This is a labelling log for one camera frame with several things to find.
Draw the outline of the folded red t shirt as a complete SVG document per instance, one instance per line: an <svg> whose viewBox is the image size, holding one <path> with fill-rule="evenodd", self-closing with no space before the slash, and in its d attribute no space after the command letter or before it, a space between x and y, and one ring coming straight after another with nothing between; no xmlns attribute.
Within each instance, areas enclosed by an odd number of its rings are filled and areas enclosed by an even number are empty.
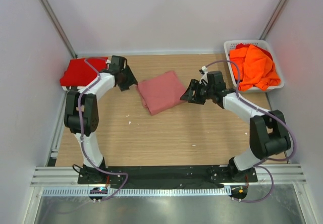
<svg viewBox="0 0 323 224"><path fill-rule="evenodd" d="M107 68L108 60L108 57L71 59L63 76L60 78L60 85L87 86L97 77L97 73L85 61L99 72Z"/></svg>

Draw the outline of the orange t shirt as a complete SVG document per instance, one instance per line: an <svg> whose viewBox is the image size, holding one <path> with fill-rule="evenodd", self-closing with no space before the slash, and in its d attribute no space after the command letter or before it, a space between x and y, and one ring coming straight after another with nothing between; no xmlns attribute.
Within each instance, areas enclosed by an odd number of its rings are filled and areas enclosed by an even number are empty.
<svg viewBox="0 0 323 224"><path fill-rule="evenodd" d="M240 77L240 91L247 91L252 87L265 91L281 83L274 60L252 45L245 49L231 50L229 58L239 67L237 70L232 66L232 70L235 79Z"/></svg>

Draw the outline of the pink t shirt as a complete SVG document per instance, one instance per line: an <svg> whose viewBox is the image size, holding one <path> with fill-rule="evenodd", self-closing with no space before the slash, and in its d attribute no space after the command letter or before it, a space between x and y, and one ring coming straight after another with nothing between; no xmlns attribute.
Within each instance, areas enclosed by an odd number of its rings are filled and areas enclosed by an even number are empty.
<svg viewBox="0 0 323 224"><path fill-rule="evenodd" d="M143 106L154 116L182 103L186 88L175 71L167 71L138 83L137 90Z"/></svg>

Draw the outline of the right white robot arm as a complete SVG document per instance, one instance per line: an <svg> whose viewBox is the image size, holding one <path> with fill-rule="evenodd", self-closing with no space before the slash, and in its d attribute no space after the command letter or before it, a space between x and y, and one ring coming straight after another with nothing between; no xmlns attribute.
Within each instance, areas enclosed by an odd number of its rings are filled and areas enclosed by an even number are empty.
<svg viewBox="0 0 323 224"><path fill-rule="evenodd" d="M228 177L233 181L243 181L255 165L291 148L283 113L259 107L227 88L220 71L207 72L201 80L192 79L180 100L195 104L212 100L249 124L249 147L228 162Z"/></svg>

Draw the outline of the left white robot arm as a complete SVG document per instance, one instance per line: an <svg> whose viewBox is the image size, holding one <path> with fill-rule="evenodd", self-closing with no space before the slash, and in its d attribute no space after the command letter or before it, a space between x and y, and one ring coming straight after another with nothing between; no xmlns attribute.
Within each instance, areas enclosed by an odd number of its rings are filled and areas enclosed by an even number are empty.
<svg viewBox="0 0 323 224"><path fill-rule="evenodd" d="M75 65L94 78L66 95L64 125L78 140L83 156L83 165L73 168L79 174L79 184L101 184L109 174L95 133L99 124L98 101L116 86L125 91L138 82L122 56L84 58Z"/></svg>

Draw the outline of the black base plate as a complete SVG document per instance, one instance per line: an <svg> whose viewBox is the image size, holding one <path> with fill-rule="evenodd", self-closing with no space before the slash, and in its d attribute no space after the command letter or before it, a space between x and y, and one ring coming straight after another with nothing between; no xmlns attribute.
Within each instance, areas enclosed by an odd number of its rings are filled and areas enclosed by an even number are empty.
<svg viewBox="0 0 323 224"><path fill-rule="evenodd" d="M106 175L91 167L79 170L78 184L106 184L119 188L128 174L124 189L219 189L224 183L256 183L254 168L234 175L226 165L184 165L184 166L110 166Z"/></svg>

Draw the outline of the white plastic basket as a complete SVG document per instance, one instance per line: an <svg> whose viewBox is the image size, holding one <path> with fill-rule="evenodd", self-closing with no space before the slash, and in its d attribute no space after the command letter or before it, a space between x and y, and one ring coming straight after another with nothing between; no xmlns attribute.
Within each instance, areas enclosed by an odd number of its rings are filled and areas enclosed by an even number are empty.
<svg viewBox="0 0 323 224"><path fill-rule="evenodd" d="M229 40L224 42L234 87L242 92L269 92L285 85L274 51L264 40Z"/></svg>

